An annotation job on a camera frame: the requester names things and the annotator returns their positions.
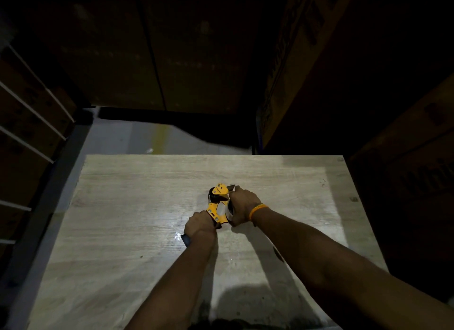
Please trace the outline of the person's left hand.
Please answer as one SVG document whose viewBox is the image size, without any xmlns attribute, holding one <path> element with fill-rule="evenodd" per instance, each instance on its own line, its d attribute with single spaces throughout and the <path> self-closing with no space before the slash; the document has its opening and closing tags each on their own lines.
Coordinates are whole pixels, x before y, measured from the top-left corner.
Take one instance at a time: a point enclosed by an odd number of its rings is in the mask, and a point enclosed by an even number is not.
<svg viewBox="0 0 454 330">
<path fill-rule="evenodd" d="M 203 226 L 202 211 L 193 213 L 193 215 L 188 219 L 185 224 L 184 234 L 190 239 L 199 235 L 209 235 L 210 237 L 217 236 L 216 229 L 208 229 Z"/>
</svg>

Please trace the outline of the large brown cardboard box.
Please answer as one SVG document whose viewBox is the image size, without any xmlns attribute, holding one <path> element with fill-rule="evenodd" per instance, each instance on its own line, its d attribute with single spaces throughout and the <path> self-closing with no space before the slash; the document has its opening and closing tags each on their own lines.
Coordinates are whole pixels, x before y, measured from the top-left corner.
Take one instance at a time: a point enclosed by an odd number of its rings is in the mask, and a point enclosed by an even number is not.
<svg viewBox="0 0 454 330">
<path fill-rule="evenodd" d="M 93 105 L 236 115 L 268 2 L 20 0 L 18 10 Z"/>
</svg>

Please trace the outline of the large printed cardboard box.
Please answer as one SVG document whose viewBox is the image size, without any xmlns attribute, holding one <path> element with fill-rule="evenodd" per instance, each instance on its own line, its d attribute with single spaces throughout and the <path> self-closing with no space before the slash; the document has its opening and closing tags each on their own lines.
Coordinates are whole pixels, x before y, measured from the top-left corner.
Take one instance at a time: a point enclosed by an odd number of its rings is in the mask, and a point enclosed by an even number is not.
<svg viewBox="0 0 454 330">
<path fill-rule="evenodd" d="M 352 155 L 454 72 L 454 0 L 288 0 L 262 154 Z"/>
</svg>

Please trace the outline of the brown printed cardboard box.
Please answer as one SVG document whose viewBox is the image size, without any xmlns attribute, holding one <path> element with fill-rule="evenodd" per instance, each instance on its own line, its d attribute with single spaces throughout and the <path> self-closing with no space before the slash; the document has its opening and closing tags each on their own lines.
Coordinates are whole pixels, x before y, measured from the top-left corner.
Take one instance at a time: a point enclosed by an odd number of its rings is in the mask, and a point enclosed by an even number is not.
<svg viewBox="0 0 454 330">
<path fill-rule="evenodd" d="M 454 72 L 347 165 L 389 272 L 454 305 Z"/>
</svg>

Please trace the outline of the person's right forearm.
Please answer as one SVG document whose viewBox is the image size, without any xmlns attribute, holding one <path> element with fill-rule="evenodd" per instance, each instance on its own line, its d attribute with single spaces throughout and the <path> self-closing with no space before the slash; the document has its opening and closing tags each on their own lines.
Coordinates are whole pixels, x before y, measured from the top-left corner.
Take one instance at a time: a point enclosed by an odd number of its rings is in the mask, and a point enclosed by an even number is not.
<svg viewBox="0 0 454 330">
<path fill-rule="evenodd" d="M 344 330 L 454 330 L 454 309 L 390 275 L 319 230 L 270 208 L 252 223 L 318 305 Z"/>
</svg>

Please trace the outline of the person's left forearm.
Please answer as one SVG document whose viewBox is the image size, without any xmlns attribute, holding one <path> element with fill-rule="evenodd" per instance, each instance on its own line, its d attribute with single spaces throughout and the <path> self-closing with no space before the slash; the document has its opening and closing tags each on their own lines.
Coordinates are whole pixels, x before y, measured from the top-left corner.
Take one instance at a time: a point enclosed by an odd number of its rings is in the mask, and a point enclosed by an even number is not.
<svg viewBox="0 0 454 330">
<path fill-rule="evenodd" d="M 135 312 L 124 330 L 187 330 L 202 280 L 217 241 L 214 229 L 201 229 Z"/>
</svg>

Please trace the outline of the orange wristband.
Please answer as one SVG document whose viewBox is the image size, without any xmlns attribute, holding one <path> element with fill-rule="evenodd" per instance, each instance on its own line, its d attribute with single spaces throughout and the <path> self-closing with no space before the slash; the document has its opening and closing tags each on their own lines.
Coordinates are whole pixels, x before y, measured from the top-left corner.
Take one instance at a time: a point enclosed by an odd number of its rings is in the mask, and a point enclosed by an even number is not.
<svg viewBox="0 0 454 330">
<path fill-rule="evenodd" d="M 260 203 L 258 204 L 257 206 L 253 207 L 249 213 L 248 213 L 248 220 L 250 222 L 253 221 L 253 215 L 258 211 L 258 210 L 261 210 L 261 209 L 266 209 L 266 208 L 269 208 L 267 205 L 265 205 L 264 203 Z"/>
</svg>

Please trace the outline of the yellow tape dispenser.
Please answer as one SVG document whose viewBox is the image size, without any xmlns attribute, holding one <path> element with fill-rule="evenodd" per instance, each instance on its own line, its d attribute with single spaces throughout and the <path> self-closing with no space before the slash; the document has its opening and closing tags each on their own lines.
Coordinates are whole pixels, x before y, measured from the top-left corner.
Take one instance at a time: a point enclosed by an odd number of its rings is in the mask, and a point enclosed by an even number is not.
<svg viewBox="0 0 454 330">
<path fill-rule="evenodd" d="M 229 224 L 233 218 L 233 205 L 230 193 L 235 190 L 235 184 L 218 183 L 208 191 L 208 206 L 206 212 L 212 219 L 215 230 L 222 229 L 223 224 Z"/>
</svg>

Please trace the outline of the person's right hand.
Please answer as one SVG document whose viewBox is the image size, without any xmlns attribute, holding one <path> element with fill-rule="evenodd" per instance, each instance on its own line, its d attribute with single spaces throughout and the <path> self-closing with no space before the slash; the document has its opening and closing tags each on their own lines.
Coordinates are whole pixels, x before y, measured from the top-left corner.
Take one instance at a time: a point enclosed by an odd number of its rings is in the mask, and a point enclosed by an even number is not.
<svg viewBox="0 0 454 330">
<path fill-rule="evenodd" d="M 235 199 L 229 199 L 231 208 L 233 210 L 230 224 L 232 227 L 237 227 L 241 224 L 245 224 L 249 222 L 248 220 L 248 213 L 249 211 L 257 206 L 258 204 L 262 203 L 258 196 L 247 190 L 243 189 L 240 192 L 240 195 Z"/>
</svg>

